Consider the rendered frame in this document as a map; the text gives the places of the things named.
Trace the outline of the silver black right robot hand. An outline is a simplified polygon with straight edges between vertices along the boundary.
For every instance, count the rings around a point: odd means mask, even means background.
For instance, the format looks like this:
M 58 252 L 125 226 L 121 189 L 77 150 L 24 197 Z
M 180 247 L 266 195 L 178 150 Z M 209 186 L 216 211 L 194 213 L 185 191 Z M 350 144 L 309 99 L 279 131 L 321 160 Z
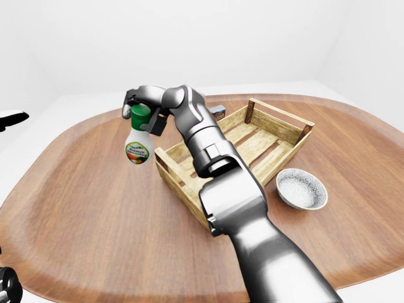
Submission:
M 152 119 L 146 124 L 145 131 L 157 136 L 162 134 L 170 114 L 186 141 L 204 128 L 218 126 L 205 106 L 204 96 L 187 85 L 168 89 L 142 85 L 128 90 L 122 107 L 123 118 L 130 118 L 130 108 L 136 104 L 151 109 Z

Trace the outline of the white green-capped salad dressing bottle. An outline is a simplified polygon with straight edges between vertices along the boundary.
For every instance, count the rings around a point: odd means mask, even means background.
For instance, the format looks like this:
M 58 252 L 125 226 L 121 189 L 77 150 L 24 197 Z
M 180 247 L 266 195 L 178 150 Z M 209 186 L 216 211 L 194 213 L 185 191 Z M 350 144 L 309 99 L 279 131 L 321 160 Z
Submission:
M 131 131 L 125 141 L 124 150 L 129 161 L 141 165 L 149 161 L 153 151 L 153 141 L 150 134 L 141 128 L 148 124 L 152 117 L 151 110 L 142 104 L 131 107 Z

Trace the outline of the wooden slat tray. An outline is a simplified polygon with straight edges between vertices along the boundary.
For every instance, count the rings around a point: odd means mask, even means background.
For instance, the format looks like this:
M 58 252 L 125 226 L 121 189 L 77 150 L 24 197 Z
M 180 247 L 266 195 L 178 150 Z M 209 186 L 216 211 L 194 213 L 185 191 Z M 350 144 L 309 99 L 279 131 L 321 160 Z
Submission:
M 218 125 L 265 186 L 301 149 L 315 123 L 250 98 L 246 106 L 219 120 Z M 207 227 L 198 196 L 207 179 L 196 175 L 193 158 L 185 144 L 180 142 L 168 150 L 156 148 L 155 163 L 160 177 Z

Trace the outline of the small printed food box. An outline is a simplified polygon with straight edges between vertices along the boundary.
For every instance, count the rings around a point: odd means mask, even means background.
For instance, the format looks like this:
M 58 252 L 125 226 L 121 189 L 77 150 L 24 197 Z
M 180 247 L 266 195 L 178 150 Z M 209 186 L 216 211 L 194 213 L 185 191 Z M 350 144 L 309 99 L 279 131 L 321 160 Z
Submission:
M 226 108 L 223 105 L 216 105 L 209 107 L 208 109 L 216 121 L 219 121 L 225 117 Z

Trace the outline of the patterned grey white bowl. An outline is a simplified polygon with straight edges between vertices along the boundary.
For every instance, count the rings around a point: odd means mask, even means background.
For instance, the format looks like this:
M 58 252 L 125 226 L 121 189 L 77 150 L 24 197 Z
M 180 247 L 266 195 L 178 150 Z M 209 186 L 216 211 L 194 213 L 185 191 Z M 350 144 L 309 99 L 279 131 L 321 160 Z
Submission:
M 282 170 L 276 177 L 276 188 L 281 199 L 297 210 L 318 210 L 328 202 L 323 183 L 305 170 Z

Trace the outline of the black and white shape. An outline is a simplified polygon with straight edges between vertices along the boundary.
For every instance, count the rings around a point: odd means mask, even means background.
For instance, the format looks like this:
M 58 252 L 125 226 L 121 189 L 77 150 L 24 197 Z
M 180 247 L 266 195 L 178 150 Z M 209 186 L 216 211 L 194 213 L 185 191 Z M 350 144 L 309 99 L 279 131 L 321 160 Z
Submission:
M 0 132 L 6 130 L 7 127 L 21 123 L 28 119 L 29 115 L 22 110 L 5 110 L 0 112 Z

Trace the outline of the dark knobbed shape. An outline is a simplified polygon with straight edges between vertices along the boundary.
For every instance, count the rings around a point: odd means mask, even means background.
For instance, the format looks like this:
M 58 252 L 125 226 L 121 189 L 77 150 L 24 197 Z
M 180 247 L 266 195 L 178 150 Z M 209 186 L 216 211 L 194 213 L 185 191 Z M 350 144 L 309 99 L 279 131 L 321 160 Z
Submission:
M 0 303 L 20 303 L 23 289 L 16 271 L 0 267 Z

